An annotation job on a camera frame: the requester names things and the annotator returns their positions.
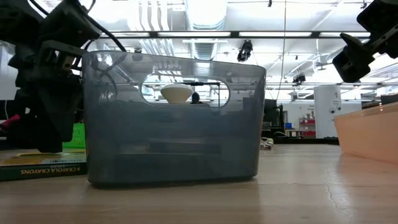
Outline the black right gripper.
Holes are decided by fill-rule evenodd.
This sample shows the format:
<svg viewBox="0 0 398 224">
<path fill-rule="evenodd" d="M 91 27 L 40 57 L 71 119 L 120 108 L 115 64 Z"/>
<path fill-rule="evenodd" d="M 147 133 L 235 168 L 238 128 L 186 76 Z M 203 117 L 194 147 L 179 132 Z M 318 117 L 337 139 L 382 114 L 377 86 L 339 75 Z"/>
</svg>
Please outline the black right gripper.
<svg viewBox="0 0 398 224">
<path fill-rule="evenodd" d="M 332 60 L 346 83 L 355 83 L 371 71 L 369 64 L 375 60 L 376 52 L 398 57 L 398 0 L 374 0 L 356 20 L 371 34 L 369 42 L 341 33 L 346 45 Z"/>
</svg>

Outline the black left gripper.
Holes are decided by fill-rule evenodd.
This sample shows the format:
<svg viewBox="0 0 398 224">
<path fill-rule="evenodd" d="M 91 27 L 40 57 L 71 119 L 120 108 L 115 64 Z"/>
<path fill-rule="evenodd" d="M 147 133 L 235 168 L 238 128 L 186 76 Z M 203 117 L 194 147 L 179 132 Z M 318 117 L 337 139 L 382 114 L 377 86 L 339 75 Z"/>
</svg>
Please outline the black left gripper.
<svg viewBox="0 0 398 224">
<path fill-rule="evenodd" d="M 13 146 L 61 152 L 62 144 L 72 140 L 75 111 L 82 99 L 81 77 L 74 71 L 82 70 L 79 63 L 86 53 L 61 42 L 42 42 L 36 52 L 16 47 L 12 67 L 18 69 L 17 91 L 9 126 Z"/>
</svg>

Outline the green plastic basket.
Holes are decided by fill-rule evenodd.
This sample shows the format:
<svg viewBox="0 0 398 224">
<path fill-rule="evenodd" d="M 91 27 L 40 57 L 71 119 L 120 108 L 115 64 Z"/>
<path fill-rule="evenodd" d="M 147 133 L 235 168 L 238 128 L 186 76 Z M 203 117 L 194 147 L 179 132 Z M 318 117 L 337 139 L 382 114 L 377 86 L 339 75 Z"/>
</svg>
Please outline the green plastic basket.
<svg viewBox="0 0 398 224">
<path fill-rule="evenodd" d="M 63 148 L 67 149 L 85 148 L 85 125 L 83 123 L 74 124 L 72 140 L 70 142 L 64 142 Z"/>
</svg>

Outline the crayon box with barcode label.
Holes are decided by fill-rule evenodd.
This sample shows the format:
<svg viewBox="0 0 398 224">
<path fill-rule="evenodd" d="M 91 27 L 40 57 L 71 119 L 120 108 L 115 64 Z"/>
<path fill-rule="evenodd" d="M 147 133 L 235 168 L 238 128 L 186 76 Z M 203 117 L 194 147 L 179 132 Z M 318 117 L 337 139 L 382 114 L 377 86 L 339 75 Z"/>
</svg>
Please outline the crayon box with barcode label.
<svg viewBox="0 0 398 224">
<path fill-rule="evenodd" d="M 20 153 L 0 159 L 0 182 L 87 173 L 86 153 Z"/>
</svg>

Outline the grey translucent plastic bin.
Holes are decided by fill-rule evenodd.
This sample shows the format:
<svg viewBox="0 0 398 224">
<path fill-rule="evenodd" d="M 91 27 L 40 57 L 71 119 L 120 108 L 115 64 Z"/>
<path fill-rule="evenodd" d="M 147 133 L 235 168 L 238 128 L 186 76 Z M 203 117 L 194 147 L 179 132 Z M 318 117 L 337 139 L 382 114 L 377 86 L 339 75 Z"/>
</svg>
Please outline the grey translucent plastic bin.
<svg viewBox="0 0 398 224">
<path fill-rule="evenodd" d="M 88 181 L 96 187 L 249 179 L 257 174 L 266 70 L 257 65 L 101 50 L 83 56 Z M 216 80 L 221 102 L 147 101 L 147 78 Z M 217 144 L 221 154 L 148 152 L 150 142 Z"/>
</svg>

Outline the red bar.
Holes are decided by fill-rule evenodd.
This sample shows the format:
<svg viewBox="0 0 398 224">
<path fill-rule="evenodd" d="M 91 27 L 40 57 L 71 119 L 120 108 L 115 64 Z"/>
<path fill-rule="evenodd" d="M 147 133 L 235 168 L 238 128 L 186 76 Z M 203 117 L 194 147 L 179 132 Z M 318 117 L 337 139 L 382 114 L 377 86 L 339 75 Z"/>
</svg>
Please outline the red bar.
<svg viewBox="0 0 398 224">
<path fill-rule="evenodd" d="M 20 116 L 15 114 L 4 122 L 0 123 L 0 131 L 6 132 L 15 122 L 20 120 Z"/>
</svg>

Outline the orange translucent plastic bin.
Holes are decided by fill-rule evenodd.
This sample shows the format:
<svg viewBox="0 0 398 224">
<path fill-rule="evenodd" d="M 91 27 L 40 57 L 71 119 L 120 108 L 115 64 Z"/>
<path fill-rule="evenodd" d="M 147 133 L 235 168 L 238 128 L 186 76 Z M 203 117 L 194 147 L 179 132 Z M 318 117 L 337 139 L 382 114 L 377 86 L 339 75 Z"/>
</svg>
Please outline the orange translucent plastic bin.
<svg viewBox="0 0 398 224">
<path fill-rule="evenodd" d="M 398 164 L 398 102 L 335 117 L 343 153 Z"/>
</svg>

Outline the red shelf rack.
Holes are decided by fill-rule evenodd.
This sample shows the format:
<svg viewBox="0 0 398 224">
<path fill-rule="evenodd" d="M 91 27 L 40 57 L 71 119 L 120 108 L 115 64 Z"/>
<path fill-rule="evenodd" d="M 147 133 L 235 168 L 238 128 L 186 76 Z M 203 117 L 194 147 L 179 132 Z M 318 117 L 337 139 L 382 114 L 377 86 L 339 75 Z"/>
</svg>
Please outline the red shelf rack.
<svg viewBox="0 0 398 224">
<path fill-rule="evenodd" d="M 299 132 L 300 137 L 307 139 L 316 138 L 316 125 L 315 119 L 300 118 L 299 119 Z"/>
</svg>

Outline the black monitor on stand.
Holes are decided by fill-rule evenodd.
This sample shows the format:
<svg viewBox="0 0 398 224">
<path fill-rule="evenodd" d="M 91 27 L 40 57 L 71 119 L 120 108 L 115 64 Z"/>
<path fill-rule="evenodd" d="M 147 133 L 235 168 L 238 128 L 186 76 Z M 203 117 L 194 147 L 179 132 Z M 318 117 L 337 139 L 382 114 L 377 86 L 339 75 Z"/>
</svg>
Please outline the black monitor on stand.
<svg viewBox="0 0 398 224">
<path fill-rule="evenodd" d="M 276 100 L 264 100 L 263 125 L 272 128 L 284 127 L 283 106 L 277 105 Z"/>
</svg>

